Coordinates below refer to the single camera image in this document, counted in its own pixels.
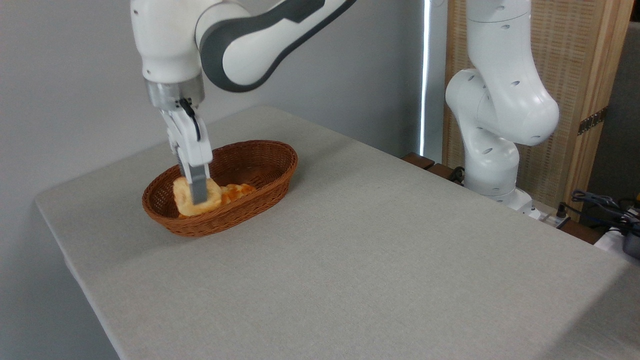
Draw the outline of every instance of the light strip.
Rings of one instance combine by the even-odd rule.
[[[427,73],[429,72],[429,38],[430,34],[431,0],[424,0],[424,40],[422,52],[422,97],[420,98],[420,156],[424,156],[424,137],[426,132],[427,106]]]

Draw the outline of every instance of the brown wicker basket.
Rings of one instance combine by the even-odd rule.
[[[201,215],[178,218],[173,181],[180,176],[175,165],[153,180],[142,195],[142,206],[156,222],[181,236],[205,236],[233,227],[274,206],[289,190],[298,165],[296,151],[271,140],[238,142],[213,150],[211,177],[220,186],[249,184],[251,194]]]

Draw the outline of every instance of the table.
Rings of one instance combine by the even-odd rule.
[[[402,160],[405,160],[406,162],[413,164],[419,168],[423,168],[424,170],[427,170],[432,174],[436,174],[437,176],[452,180],[458,185],[462,185],[462,182],[456,179],[456,176],[454,174],[455,169],[447,167],[443,164],[436,163],[435,161],[425,158],[423,156],[420,156],[415,152],[410,152],[409,154],[403,156]],[[562,223],[555,223],[555,221],[557,220],[556,217],[553,217],[550,220],[547,220],[549,216],[553,216],[553,214],[556,213],[557,209],[537,201],[534,201],[534,205],[538,209],[538,211],[540,211],[542,214],[541,215],[542,218],[539,218],[538,220],[544,223],[547,223],[547,225],[554,226],[562,230],[564,233],[573,235],[576,238],[586,241],[590,244],[595,244],[596,241],[598,241],[602,236],[598,231],[595,231],[594,229],[590,229],[572,220],[570,217],[566,218],[566,215],[564,219],[565,221]]]
[[[292,145],[287,196],[173,235],[140,202],[162,144],[36,198],[122,360],[640,358],[626,261],[274,108],[209,135]]]

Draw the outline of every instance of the cable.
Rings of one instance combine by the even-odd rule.
[[[634,227],[634,226],[624,226],[624,224],[622,224],[621,222],[613,222],[613,221],[604,220],[604,219],[601,219],[601,218],[592,217],[592,216],[590,216],[590,215],[588,215],[588,214],[586,214],[586,213],[584,213],[584,212],[582,212],[582,211],[580,211],[578,209],[575,209],[575,208],[569,206],[565,202],[561,202],[560,205],[564,206],[565,208],[567,208],[567,209],[569,209],[571,211],[573,211],[576,214],[580,214],[580,215],[588,218],[591,221],[599,222],[601,224],[608,225],[610,227],[615,227],[615,228],[618,228],[620,230],[628,231],[628,232],[630,232],[630,233],[632,233],[632,234],[634,234],[636,236],[640,236],[640,230],[638,228]]]
[[[598,206],[602,211],[611,215],[619,217],[633,216],[633,214],[628,211],[622,210],[620,205],[609,196],[596,195],[594,193],[576,189],[571,193],[571,200],[573,202],[587,202],[589,204],[593,204]]]
[[[462,183],[465,180],[465,168],[456,167],[455,169],[453,169],[453,171],[451,172],[451,175],[449,175],[447,180],[449,181],[458,180],[459,182]]]

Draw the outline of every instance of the metal hinge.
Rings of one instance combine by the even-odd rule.
[[[608,108],[609,108],[608,106],[605,106],[604,109],[598,111],[597,113],[584,119],[583,121],[580,121],[580,127],[578,128],[578,135],[584,134],[587,130],[603,122],[604,118],[607,116]]]

